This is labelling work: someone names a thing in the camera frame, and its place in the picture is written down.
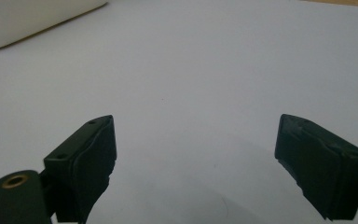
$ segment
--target brass ring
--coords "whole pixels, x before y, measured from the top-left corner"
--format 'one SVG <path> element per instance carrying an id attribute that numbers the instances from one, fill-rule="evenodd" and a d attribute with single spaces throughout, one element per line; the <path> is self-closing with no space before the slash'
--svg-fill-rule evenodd
<path id="1" fill-rule="evenodd" d="M 28 175 L 13 175 L 8 178 L 3 184 L 4 189 L 14 189 L 28 180 Z"/>

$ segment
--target wooden edge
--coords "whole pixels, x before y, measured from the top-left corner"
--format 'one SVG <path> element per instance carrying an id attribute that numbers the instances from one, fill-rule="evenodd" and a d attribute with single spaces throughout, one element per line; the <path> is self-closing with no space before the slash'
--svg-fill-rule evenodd
<path id="1" fill-rule="evenodd" d="M 319 2 L 358 7 L 358 0 L 303 0 L 307 2 Z"/>

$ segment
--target black plastic part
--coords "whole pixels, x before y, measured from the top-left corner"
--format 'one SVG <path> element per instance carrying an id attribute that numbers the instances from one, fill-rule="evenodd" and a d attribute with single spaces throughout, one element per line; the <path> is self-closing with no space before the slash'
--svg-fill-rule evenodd
<path id="1" fill-rule="evenodd" d="M 282 115 L 275 158 L 324 218 L 354 218 L 358 147 L 309 120 Z"/>
<path id="2" fill-rule="evenodd" d="M 21 171 L 0 179 L 0 224 L 24 223 L 51 223 L 35 171 Z"/>
<path id="3" fill-rule="evenodd" d="M 48 211 L 55 212 L 59 222 L 86 223 L 92 206 L 109 185 L 116 158 L 113 117 L 84 124 L 44 158 L 46 169 L 41 176 Z"/>

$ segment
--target white container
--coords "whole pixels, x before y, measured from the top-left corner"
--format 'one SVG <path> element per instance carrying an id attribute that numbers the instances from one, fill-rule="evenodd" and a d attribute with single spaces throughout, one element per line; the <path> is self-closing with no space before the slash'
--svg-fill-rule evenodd
<path id="1" fill-rule="evenodd" d="M 0 48 L 100 7 L 108 0 L 0 0 Z"/>

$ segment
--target white table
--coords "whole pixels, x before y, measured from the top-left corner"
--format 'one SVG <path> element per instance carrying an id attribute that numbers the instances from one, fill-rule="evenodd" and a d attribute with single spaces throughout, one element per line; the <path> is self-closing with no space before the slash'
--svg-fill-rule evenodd
<path id="1" fill-rule="evenodd" d="M 0 177 L 114 116 L 88 223 L 328 223 L 274 159 L 282 113 L 358 146 L 358 7 L 112 0 L 0 49 Z"/>

